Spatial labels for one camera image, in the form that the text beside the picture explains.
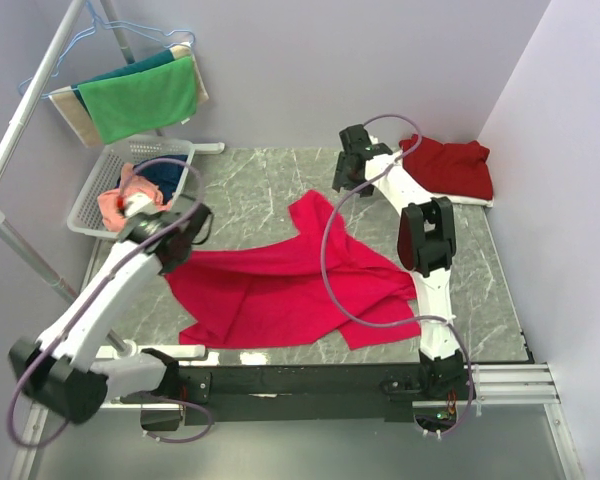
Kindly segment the pink red t-shirt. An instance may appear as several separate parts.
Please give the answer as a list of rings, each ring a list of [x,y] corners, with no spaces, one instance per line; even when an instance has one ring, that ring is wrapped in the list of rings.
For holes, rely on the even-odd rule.
[[[409,273],[350,236],[336,218],[320,270],[322,235],[333,207],[311,190],[288,208],[296,236],[238,251],[195,252],[166,280],[194,318],[182,344],[215,349],[279,348],[340,332],[351,349],[416,337]]]

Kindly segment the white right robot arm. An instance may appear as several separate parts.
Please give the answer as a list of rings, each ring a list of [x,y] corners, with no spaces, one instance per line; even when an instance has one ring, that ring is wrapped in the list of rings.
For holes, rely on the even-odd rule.
[[[416,388],[428,398],[446,399],[471,379],[450,298],[457,251],[453,204],[414,180],[402,166],[402,155],[372,138],[364,125],[341,130],[339,138],[342,151],[332,188],[362,196],[378,190],[400,216],[396,251],[415,285],[420,325]]]

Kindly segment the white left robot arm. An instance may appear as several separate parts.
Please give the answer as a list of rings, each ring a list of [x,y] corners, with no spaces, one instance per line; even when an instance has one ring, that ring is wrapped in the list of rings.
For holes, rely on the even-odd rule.
[[[68,310],[37,339],[21,338],[11,347],[16,392],[75,425],[111,399],[180,397],[179,364],[166,353],[125,346],[112,360],[96,357],[134,295],[184,265],[193,247],[208,239],[213,218],[208,206],[187,195],[169,211],[132,215],[101,270]]]

